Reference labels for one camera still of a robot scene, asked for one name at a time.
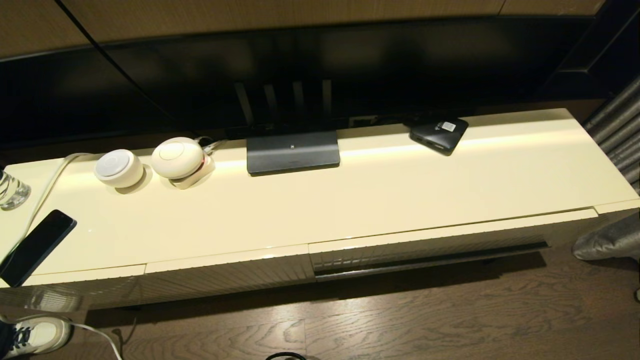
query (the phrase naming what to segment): black smartphone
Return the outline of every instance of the black smartphone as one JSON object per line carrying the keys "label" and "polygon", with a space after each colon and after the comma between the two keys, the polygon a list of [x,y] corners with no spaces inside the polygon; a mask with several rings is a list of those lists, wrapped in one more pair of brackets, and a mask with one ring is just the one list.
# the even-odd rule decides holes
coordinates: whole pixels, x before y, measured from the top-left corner
{"label": "black smartphone", "polygon": [[469,124],[462,119],[432,120],[412,126],[409,137],[440,154],[449,156],[458,146]]}
{"label": "black smartphone", "polygon": [[60,210],[50,212],[0,264],[0,277],[17,288],[31,276],[77,222]]}

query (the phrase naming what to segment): water bottle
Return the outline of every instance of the water bottle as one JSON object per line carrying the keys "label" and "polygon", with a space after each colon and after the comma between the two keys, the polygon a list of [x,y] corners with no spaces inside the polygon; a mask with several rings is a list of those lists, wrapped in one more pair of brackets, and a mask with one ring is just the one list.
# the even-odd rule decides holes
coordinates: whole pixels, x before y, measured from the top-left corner
{"label": "water bottle", "polygon": [[20,206],[31,193],[31,187],[0,170],[0,209],[11,210]]}

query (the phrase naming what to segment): curtain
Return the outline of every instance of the curtain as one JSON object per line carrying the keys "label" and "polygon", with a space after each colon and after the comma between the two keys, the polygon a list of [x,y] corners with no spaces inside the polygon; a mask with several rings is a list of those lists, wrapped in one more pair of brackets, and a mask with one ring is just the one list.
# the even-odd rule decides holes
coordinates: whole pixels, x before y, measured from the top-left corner
{"label": "curtain", "polygon": [[[640,76],[594,114],[584,128],[640,192]],[[573,246],[573,255],[583,260],[627,256],[638,260],[640,218],[632,215],[580,237]]]}

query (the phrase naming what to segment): shoe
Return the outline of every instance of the shoe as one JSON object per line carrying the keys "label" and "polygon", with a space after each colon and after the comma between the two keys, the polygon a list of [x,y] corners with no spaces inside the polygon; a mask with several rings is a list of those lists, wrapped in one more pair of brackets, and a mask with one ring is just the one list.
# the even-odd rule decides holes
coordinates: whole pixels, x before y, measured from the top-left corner
{"label": "shoe", "polygon": [[71,325],[48,316],[24,320],[14,326],[13,345],[3,360],[24,354],[52,352],[71,337]]}

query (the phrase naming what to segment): sneaker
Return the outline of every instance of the sneaker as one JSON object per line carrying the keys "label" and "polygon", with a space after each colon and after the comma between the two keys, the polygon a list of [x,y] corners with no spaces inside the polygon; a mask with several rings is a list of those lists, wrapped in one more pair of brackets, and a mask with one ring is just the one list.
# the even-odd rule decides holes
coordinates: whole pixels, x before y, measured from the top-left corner
{"label": "sneaker", "polygon": [[61,348],[71,337],[71,325],[44,316],[15,324],[13,345],[3,357],[11,359],[24,354],[44,354]]}

